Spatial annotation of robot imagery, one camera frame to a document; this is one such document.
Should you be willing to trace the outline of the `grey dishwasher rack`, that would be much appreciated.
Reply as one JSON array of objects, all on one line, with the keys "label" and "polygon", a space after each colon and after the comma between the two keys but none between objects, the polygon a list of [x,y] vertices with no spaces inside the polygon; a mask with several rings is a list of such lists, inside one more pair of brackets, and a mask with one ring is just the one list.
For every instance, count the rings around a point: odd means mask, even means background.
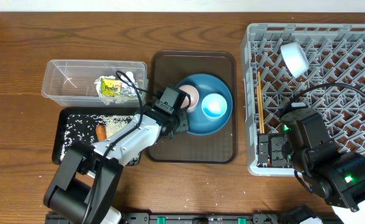
[{"label": "grey dishwasher rack", "polygon": [[[309,69],[298,78],[288,70],[280,51],[298,43]],[[365,24],[266,24],[247,26],[241,41],[245,94],[247,169],[255,176],[293,175],[288,163],[272,167],[270,155],[257,165],[259,116],[257,72],[261,73],[264,134],[282,132],[280,111],[291,99],[322,115],[340,152],[365,157]]]}]

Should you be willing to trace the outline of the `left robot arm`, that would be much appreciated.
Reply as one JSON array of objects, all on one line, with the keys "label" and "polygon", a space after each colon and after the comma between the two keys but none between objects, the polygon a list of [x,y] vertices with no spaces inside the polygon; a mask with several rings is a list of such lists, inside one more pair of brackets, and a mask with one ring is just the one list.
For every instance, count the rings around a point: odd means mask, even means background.
[{"label": "left robot arm", "polygon": [[71,223],[119,223],[113,197],[126,164],[161,138],[188,131],[190,95],[168,86],[158,100],[141,103],[131,121],[109,138],[74,142],[62,159],[44,205]]}]

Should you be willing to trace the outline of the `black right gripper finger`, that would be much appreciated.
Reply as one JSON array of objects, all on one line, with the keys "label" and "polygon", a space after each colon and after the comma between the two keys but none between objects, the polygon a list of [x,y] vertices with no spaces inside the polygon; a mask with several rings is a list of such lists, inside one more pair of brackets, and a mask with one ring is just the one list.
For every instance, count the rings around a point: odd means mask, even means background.
[{"label": "black right gripper finger", "polygon": [[257,165],[263,167],[268,163],[269,159],[269,137],[267,134],[260,134],[258,136],[258,153],[257,153]]},{"label": "black right gripper finger", "polygon": [[269,137],[269,155],[272,167],[283,167],[287,160],[283,154],[285,139],[283,134],[271,134]]}]

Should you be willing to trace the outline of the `light blue cup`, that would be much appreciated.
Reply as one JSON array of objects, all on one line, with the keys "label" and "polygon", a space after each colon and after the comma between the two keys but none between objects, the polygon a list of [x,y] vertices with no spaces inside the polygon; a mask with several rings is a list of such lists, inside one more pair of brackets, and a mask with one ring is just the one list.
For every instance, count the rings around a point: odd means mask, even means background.
[{"label": "light blue cup", "polygon": [[222,95],[210,93],[201,102],[201,109],[203,114],[209,119],[220,119],[220,117],[225,115],[228,103]]}]

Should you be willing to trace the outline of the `dark blue plate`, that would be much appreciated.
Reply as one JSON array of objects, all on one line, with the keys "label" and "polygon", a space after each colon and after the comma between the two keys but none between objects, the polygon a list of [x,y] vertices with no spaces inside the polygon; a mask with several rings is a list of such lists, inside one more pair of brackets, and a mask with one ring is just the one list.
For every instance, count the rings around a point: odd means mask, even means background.
[{"label": "dark blue plate", "polygon": [[[213,75],[198,73],[184,78],[177,84],[178,87],[182,85],[194,86],[198,90],[200,96],[195,110],[188,113],[189,134],[197,136],[210,135],[216,133],[226,125],[233,110],[233,99],[231,91],[222,79]],[[220,117],[220,119],[209,119],[202,112],[201,102],[204,97],[210,93],[218,93],[222,95],[228,103],[228,109],[225,115]]]}]

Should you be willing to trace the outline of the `pink cup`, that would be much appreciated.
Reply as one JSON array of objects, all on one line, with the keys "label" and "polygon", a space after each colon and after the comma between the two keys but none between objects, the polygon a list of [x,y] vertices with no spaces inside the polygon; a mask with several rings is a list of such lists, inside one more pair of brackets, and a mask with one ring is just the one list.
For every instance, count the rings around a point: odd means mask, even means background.
[{"label": "pink cup", "polygon": [[179,87],[179,89],[184,91],[190,96],[190,97],[187,96],[185,97],[181,105],[181,108],[185,108],[186,106],[188,106],[187,113],[193,112],[200,99],[198,90],[192,85],[182,85]]}]

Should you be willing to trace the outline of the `wooden chopstick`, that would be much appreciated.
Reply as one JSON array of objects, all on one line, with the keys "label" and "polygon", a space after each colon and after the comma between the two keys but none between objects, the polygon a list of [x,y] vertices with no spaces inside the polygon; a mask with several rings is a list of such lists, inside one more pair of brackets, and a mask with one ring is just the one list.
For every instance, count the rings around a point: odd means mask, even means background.
[{"label": "wooden chopstick", "polygon": [[261,86],[260,84],[257,87],[257,91],[258,91],[258,110],[259,110],[259,129],[260,129],[260,133],[264,134],[265,130],[264,130],[264,115],[263,115],[263,102],[262,102],[262,90],[261,90]]},{"label": "wooden chopstick", "polygon": [[261,84],[261,73],[257,72],[257,108],[259,116],[259,130],[261,134],[264,134],[264,118],[262,108],[262,84]]}]

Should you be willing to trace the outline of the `yellow green snack wrapper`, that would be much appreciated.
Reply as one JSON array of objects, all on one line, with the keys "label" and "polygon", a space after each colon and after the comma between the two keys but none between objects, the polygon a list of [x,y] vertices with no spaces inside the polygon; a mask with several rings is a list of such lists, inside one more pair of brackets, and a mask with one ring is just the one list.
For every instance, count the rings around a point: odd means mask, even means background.
[{"label": "yellow green snack wrapper", "polygon": [[102,78],[99,81],[99,94],[105,97],[133,97],[137,96],[133,87],[122,80]]}]

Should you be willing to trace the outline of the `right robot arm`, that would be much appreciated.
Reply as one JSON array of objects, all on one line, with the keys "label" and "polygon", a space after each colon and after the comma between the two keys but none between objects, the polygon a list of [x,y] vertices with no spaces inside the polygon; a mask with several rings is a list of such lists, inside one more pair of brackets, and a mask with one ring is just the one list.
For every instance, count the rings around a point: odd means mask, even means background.
[{"label": "right robot arm", "polygon": [[282,133],[269,136],[269,147],[281,150],[300,184],[342,222],[365,223],[365,157],[340,152],[322,115],[303,103],[286,106],[280,120]]}]

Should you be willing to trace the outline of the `light blue bowl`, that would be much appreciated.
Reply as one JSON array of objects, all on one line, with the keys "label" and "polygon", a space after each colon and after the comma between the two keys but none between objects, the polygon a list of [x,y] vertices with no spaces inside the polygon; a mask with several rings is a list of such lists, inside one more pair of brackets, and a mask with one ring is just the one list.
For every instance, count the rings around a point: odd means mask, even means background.
[{"label": "light blue bowl", "polygon": [[301,46],[289,43],[280,47],[282,58],[294,78],[303,75],[309,69],[309,62]]}]

